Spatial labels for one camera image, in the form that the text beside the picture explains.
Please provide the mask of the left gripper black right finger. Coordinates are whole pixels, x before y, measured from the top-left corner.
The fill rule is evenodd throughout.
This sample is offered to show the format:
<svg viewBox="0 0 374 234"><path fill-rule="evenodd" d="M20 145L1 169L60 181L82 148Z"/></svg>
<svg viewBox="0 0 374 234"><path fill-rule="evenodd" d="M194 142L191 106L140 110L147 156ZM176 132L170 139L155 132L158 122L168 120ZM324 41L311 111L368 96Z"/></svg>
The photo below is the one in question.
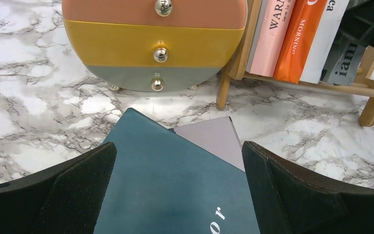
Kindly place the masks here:
<svg viewBox="0 0 374 234"><path fill-rule="evenodd" d="M262 234L374 234L374 189L321 175L252 141L242 156Z"/></svg>

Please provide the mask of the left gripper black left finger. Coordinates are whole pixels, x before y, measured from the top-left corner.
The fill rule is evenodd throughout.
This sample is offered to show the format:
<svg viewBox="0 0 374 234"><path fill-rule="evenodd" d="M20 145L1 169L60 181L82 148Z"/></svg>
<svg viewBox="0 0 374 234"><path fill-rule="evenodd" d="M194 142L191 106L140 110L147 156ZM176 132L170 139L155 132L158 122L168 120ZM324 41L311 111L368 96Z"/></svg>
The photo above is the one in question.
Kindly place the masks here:
<svg viewBox="0 0 374 234"><path fill-rule="evenodd" d="M112 175L105 143L34 174L0 184L0 234L91 234Z"/></svg>

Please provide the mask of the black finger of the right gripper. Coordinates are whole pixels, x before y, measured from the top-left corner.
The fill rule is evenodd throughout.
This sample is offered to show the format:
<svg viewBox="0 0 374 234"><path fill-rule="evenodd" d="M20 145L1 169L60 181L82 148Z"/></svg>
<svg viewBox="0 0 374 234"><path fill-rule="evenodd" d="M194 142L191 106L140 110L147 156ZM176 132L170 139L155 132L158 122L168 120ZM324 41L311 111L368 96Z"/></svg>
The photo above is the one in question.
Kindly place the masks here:
<svg viewBox="0 0 374 234"><path fill-rule="evenodd" d="M366 0L346 10L338 32L361 46L374 45L374 0Z"/></svg>

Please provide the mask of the grey landscape cover book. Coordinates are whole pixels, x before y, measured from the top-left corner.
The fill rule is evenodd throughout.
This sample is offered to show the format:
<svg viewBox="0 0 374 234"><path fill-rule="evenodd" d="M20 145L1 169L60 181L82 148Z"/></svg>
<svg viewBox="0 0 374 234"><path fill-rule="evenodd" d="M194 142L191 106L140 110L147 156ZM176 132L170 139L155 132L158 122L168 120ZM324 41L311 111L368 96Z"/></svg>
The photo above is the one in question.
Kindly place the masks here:
<svg viewBox="0 0 374 234"><path fill-rule="evenodd" d="M351 86L366 48L343 41L330 49L320 80L331 85Z"/></svg>

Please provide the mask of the orange fashion show book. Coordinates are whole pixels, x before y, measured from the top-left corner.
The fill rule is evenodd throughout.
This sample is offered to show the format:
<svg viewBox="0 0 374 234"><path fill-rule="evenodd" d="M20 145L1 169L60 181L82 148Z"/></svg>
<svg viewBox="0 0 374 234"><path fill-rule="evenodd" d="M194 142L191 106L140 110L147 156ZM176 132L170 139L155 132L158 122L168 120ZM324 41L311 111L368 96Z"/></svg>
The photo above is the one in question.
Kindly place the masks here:
<svg viewBox="0 0 374 234"><path fill-rule="evenodd" d="M302 75L326 0L296 0L273 78L297 84Z"/></svg>

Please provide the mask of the pink flower cover book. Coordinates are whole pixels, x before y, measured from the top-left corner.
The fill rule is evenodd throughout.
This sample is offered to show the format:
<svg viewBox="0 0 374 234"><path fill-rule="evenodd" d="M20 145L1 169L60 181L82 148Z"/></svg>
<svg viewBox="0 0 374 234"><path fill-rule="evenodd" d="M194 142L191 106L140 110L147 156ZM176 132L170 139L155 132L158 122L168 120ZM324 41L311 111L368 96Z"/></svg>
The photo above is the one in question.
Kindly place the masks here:
<svg viewBox="0 0 374 234"><path fill-rule="evenodd" d="M262 1L246 65L248 73L273 75L294 6L294 0Z"/></svg>

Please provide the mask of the grey white cover book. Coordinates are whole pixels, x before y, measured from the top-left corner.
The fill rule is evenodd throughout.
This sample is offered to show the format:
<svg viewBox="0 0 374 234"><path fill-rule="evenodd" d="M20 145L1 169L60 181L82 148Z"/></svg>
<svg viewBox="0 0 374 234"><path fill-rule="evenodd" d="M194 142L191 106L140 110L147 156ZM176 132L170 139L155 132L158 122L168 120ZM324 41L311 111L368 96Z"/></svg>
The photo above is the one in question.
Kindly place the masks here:
<svg viewBox="0 0 374 234"><path fill-rule="evenodd" d="M243 172L245 171L242 144L231 117L220 117L178 126L171 128L171 131Z"/></svg>

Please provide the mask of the dark teal book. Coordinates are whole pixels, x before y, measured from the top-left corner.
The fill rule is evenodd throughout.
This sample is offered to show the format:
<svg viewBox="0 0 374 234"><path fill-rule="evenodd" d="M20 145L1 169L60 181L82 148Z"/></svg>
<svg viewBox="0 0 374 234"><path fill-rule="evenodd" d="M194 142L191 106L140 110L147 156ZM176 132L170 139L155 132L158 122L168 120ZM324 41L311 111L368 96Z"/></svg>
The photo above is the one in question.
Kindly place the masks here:
<svg viewBox="0 0 374 234"><path fill-rule="evenodd" d="M127 109L96 234L257 234L245 171Z"/></svg>

